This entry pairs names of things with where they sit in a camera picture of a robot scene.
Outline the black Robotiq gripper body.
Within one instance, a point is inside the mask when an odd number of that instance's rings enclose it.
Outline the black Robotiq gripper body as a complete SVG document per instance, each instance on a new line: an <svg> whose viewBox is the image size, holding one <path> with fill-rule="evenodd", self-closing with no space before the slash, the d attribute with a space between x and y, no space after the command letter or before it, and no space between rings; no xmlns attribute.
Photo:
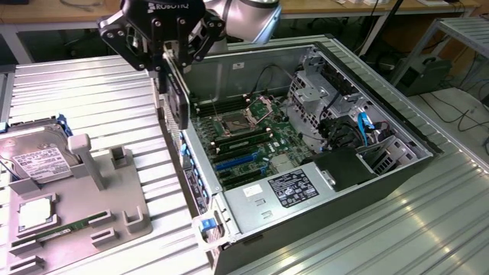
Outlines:
<svg viewBox="0 0 489 275"><path fill-rule="evenodd" d="M206 15L203 1L122 1L128 23L151 42L187 38Z"/></svg>

